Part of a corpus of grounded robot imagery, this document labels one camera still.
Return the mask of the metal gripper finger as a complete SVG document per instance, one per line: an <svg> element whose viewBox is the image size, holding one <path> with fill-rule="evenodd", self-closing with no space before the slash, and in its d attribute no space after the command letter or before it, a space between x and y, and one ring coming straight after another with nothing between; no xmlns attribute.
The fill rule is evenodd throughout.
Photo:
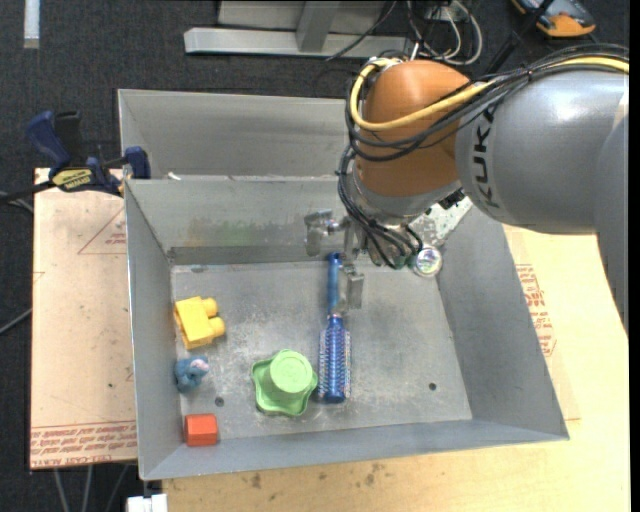
<svg viewBox="0 0 640 512"><path fill-rule="evenodd" d="M306 253L310 257L318 256L322 240L333 230L333 211L321 209L309 213L304 217L304 223L306 226Z"/></svg>
<svg viewBox="0 0 640 512"><path fill-rule="evenodd" d="M340 299L345 310L362 307L365 276L353 265L343 265L340 269Z"/></svg>

